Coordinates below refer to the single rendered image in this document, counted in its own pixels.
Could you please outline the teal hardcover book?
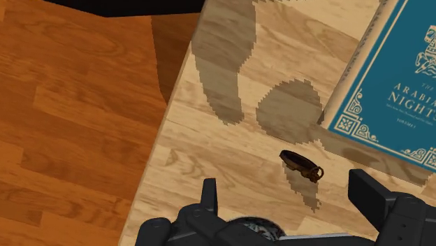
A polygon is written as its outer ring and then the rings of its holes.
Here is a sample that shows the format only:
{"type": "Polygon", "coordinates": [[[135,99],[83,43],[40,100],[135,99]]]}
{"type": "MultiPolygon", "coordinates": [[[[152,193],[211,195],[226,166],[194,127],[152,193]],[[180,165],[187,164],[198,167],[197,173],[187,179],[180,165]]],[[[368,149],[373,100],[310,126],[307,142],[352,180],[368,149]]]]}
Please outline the teal hardcover book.
{"type": "Polygon", "coordinates": [[[381,0],[320,125],[436,173],[436,0],[381,0]]]}

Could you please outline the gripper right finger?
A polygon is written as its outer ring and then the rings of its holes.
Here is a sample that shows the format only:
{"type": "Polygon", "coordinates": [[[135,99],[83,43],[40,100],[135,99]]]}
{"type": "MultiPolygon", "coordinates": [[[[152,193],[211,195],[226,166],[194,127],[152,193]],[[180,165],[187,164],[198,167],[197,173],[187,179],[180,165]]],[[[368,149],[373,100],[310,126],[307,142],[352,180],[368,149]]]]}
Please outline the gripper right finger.
{"type": "Polygon", "coordinates": [[[388,190],[362,169],[349,171],[348,198],[379,232],[374,246],[436,246],[436,207],[388,190]]]}

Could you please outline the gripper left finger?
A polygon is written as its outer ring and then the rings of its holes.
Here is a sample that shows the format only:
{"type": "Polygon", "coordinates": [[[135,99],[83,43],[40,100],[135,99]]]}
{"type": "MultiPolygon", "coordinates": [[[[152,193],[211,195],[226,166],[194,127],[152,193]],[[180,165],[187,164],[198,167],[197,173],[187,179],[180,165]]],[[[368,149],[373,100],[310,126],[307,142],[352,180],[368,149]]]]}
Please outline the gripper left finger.
{"type": "Polygon", "coordinates": [[[217,211],[216,180],[206,178],[199,203],[181,208],[174,222],[165,217],[143,222],[135,246],[273,246],[246,226],[224,221],[217,211]]]}

